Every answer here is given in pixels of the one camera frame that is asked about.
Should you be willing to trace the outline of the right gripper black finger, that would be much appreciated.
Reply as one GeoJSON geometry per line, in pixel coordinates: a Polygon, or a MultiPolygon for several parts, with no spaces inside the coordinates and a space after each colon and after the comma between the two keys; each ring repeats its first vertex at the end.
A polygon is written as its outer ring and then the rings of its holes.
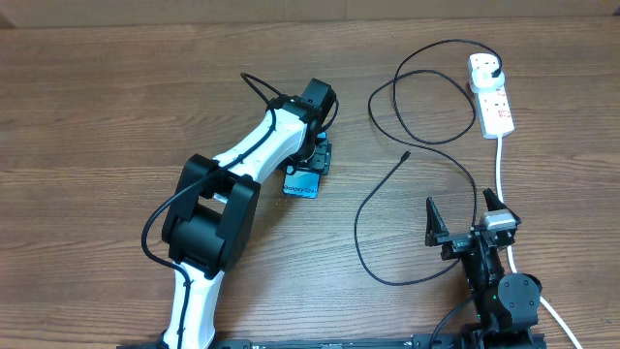
{"type": "Polygon", "coordinates": [[[441,244],[450,235],[450,232],[431,197],[426,199],[426,217],[425,245],[436,246],[441,244]]]}
{"type": "Polygon", "coordinates": [[[507,209],[508,207],[499,199],[492,189],[486,188],[482,191],[488,211],[507,209]]]}

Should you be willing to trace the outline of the black Samsung Galaxy smartphone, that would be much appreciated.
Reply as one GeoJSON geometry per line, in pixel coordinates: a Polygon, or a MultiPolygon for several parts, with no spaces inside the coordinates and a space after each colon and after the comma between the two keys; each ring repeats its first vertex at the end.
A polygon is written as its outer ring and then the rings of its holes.
{"type": "MultiPolygon", "coordinates": [[[[327,138],[327,132],[320,133],[319,138],[327,138]]],[[[285,168],[283,193],[288,196],[316,199],[322,175],[298,171],[297,165],[288,165],[285,168]]]]}

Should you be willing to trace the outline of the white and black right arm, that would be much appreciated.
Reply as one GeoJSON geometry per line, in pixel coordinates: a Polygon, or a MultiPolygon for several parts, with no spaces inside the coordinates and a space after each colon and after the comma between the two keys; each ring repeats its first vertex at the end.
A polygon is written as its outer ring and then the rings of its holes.
{"type": "Polygon", "coordinates": [[[491,189],[483,195],[487,212],[468,233],[458,235],[449,233],[433,200],[426,199],[425,244],[440,246],[444,261],[462,263],[471,296],[422,343],[429,348],[544,348],[544,336],[532,332],[539,323],[542,284],[532,274],[505,272],[499,258],[500,250],[514,244],[521,219],[491,189]],[[462,326],[457,334],[441,335],[445,323],[469,303],[478,321],[462,326]]]}

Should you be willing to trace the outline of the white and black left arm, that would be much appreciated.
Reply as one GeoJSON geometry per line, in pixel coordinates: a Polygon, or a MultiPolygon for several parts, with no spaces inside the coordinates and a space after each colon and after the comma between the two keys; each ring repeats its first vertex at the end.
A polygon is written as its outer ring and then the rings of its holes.
{"type": "Polygon", "coordinates": [[[241,142],[212,159],[184,165],[162,240],[169,246],[175,291],[169,327],[158,348],[208,348],[221,286],[246,248],[264,181],[284,173],[282,191],[314,199],[329,172],[326,130],[339,104],[332,87],[311,79],[301,95],[277,94],[263,121],[241,142]]]}

